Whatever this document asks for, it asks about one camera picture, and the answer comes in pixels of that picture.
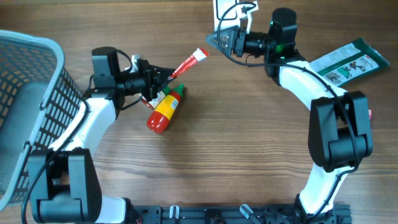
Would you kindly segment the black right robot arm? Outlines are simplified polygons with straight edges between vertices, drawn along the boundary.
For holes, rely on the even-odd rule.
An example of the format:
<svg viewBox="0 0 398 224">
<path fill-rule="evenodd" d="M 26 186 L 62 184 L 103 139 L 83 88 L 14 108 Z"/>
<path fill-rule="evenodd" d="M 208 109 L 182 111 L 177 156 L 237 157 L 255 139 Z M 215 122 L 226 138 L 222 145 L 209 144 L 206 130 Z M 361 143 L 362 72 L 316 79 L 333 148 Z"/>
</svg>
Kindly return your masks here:
<svg viewBox="0 0 398 224">
<path fill-rule="evenodd" d="M 215 29 L 206 42 L 234 63 L 244 54 L 263 57 L 268 77 L 293 93 L 310 112 L 308 150 L 313 161 L 307 184 L 296 196 L 292 221 L 317 223 L 336 217 L 334 198 L 344 179 L 371 155 L 373 138 L 368 101 L 360 91 L 329 84 L 295 47 L 297 15 L 275 9 L 266 33 L 241 28 L 252 21 L 256 2 L 213 6 Z"/>
</svg>

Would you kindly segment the red Nescafe coffee stick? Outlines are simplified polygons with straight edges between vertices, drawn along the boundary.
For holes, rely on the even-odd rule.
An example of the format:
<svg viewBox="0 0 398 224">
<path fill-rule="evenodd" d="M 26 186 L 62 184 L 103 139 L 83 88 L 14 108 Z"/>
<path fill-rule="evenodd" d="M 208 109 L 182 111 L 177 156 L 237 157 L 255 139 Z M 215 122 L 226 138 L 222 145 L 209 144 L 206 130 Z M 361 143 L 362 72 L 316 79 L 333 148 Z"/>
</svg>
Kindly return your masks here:
<svg viewBox="0 0 398 224">
<path fill-rule="evenodd" d="M 170 76 L 170 79 L 177 78 L 179 75 L 183 74 L 191 67 L 206 59 L 209 56 L 209 53 L 203 48 L 197 48 L 194 53 L 189 56 L 180 66 L 173 72 Z"/>
</svg>

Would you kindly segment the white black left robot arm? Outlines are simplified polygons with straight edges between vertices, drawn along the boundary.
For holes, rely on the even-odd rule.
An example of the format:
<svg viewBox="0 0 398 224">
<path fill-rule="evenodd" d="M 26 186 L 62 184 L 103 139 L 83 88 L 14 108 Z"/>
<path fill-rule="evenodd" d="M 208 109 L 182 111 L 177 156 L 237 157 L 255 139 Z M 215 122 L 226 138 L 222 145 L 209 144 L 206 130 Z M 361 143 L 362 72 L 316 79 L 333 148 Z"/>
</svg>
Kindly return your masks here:
<svg viewBox="0 0 398 224">
<path fill-rule="evenodd" d="M 151 100 L 174 78 L 174 69 L 130 59 L 121 70 L 115 47 L 91 52 L 94 73 L 80 108 L 66 130 L 46 150 L 28 159 L 30 186 L 25 198 L 37 223 L 142 223 L 128 198 L 103 195 L 93 155 L 106 130 L 128 107 L 127 96 Z"/>
</svg>

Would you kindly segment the green 3M gloves pack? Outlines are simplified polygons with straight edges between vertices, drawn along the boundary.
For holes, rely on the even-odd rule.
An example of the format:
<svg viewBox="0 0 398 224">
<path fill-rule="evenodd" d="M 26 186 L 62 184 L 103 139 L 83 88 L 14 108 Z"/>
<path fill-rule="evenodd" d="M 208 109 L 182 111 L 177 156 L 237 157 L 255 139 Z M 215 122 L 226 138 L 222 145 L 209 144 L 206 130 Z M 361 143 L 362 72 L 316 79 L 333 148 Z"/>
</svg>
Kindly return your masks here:
<svg viewBox="0 0 398 224">
<path fill-rule="evenodd" d="M 315 72 L 335 86 L 344 85 L 390 65 L 363 38 L 356 39 L 309 64 Z"/>
</svg>

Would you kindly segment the red sauce bottle green cap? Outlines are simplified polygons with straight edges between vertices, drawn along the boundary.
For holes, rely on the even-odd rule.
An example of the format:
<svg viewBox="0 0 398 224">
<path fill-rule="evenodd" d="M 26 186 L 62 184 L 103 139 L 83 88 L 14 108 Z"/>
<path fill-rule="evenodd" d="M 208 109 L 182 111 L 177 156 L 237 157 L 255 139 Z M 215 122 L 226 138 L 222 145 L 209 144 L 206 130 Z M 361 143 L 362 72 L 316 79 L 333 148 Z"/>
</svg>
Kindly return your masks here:
<svg viewBox="0 0 398 224">
<path fill-rule="evenodd" d="M 172 119 L 175 110 L 183 97 L 184 84 L 172 89 L 160 102 L 147 120 L 147 127 L 155 133 L 165 131 Z"/>
</svg>

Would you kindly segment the small jar green lid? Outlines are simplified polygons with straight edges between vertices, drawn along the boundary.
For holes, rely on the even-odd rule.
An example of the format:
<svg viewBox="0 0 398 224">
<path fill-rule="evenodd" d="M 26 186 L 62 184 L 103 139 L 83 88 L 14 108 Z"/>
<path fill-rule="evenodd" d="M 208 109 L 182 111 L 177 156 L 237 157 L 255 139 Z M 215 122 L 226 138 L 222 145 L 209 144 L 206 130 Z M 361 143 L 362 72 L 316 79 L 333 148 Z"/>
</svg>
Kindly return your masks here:
<svg viewBox="0 0 398 224">
<path fill-rule="evenodd" d="M 166 86 L 163 90 L 157 93 L 157 97 L 147 101 L 143 96 L 141 96 L 141 101 L 150 109 L 155 110 L 156 107 L 161 103 L 161 101 L 170 93 L 171 89 Z"/>
</svg>

